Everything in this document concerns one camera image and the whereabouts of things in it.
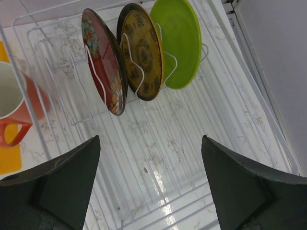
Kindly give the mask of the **red floral plate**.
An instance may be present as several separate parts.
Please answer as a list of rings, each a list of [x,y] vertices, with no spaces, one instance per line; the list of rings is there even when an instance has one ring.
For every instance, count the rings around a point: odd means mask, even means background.
[[[128,73],[119,43],[92,9],[82,13],[82,38],[96,89],[108,110],[123,114],[128,94]]]

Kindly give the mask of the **yellow patterned plate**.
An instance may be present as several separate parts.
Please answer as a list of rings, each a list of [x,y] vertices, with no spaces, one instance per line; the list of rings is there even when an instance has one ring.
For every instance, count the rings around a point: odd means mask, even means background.
[[[121,46],[128,84],[142,100],[153,100],[165,78],[160,32],[148,11],[137,3],[123,7],[118,17],[117,40]]]

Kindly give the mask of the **lime green plate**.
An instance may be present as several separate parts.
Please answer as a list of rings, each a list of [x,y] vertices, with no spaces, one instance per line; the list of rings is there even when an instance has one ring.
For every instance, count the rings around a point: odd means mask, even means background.
[[[196,13],[187,0],[157,0],[150,15],[162,32],[165,55],[165,85],[187,87],[201,60],[202,39]]]

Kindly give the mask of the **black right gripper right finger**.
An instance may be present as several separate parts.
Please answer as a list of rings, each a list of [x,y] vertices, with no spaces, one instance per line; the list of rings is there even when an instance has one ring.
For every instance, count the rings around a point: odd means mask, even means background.
[[[307,179],[240,155],[208,136],[201,145],[223,230],[305,230]]]

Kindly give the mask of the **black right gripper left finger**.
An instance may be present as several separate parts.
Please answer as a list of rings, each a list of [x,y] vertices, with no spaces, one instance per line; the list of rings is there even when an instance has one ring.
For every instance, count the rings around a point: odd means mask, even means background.
[[[0,181],[2,230],[81,230],[100,158],[95,136]]]

